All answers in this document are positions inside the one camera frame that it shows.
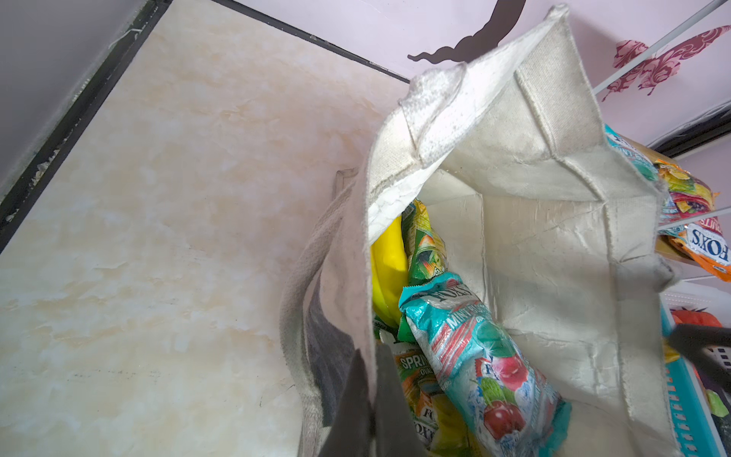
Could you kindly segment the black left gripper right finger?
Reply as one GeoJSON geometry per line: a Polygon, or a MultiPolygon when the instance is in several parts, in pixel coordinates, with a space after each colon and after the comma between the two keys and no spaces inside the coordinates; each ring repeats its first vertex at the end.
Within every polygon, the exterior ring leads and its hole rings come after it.
{"type": "Polygon", "coordinates": [[[378,457],[426,456],[398,376],[393,353],[377,346],[377,392],[374,405],[375,455],[378,457]]]}

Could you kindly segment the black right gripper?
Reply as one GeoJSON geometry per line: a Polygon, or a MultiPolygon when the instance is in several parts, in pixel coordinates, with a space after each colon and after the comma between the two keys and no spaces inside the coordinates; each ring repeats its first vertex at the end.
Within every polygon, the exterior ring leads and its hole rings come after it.
{"type": "Polygon", "coordinates": [[[677,324],[668,336],[668,344],[691,362],[726,393],[730,392],[730,373],[707,354],[710,347],[730,347],[730,329],[677,324]]]}

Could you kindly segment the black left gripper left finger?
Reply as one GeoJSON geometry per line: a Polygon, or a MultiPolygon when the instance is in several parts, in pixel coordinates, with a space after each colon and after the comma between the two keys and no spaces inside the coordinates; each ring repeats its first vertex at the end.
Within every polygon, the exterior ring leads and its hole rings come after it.
{"type": "Polygon", "coordinates": [[[363,357],[355,352],[348,380],[320,457],[367,457],[371,447],[372,413],[363,357]]]}

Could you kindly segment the yellow green Fox's bag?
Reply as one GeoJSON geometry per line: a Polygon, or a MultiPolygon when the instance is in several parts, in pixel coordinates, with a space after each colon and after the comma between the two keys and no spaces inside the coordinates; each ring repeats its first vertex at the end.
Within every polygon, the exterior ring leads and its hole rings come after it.
{"type": "Polygon", "coordinates": [[[438,384],[426,356],[416,344],[398,342],[388,331],[379,332],[399,373],[414,429],[429,456],[480,456],[479,444],[438,384]]]}

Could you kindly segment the teal striped candy bag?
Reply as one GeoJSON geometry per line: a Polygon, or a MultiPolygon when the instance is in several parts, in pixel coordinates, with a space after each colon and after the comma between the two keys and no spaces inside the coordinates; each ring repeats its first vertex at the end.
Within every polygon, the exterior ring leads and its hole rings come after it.
{"type": "Polygon", "coordinates": [[[571,406],[533,369],[462,278],[404,288],[399,309],[437,382],[493,456],[551,456],[571,406]]]}

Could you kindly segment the yellow banana bunch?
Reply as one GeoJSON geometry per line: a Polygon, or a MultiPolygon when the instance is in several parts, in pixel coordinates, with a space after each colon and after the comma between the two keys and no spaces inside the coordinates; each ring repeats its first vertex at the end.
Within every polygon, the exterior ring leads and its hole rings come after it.
{"type": "Polygon", "coordinates": [[[398,216],[370,248],[373,310],[390,328],[401,320],[399,301],[409,283],[409,266],[398,216]]]}

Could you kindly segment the cream canvas grocery bag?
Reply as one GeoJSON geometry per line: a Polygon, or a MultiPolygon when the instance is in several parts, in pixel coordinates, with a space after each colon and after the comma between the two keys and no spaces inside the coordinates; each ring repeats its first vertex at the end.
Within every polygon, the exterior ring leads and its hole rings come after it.
{"type": "Polygon", "coordinates": [[[569,8],[468,64],[415,77],[291,272],[281,343],[319,456],[353,356],[372,413],[369,249],[419,199],[450,269],[569,401],[561,456],[677,456],[655,251],[659,188],[609,145],[569,8]]]}

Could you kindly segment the green candy bag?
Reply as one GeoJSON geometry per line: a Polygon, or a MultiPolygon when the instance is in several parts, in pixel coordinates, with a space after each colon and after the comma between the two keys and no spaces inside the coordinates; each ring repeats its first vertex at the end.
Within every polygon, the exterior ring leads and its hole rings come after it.
{"type": "Polygon", "coordinates": [[[416,199],[402,214],[402,235],[407,255],[407,285],[398,302],[402,313],[397,340],[422,345],[426,305],[421,301],[427,292],[437,291],[448,273],[445,242],[432,227],[426,205],[416,199]]]}

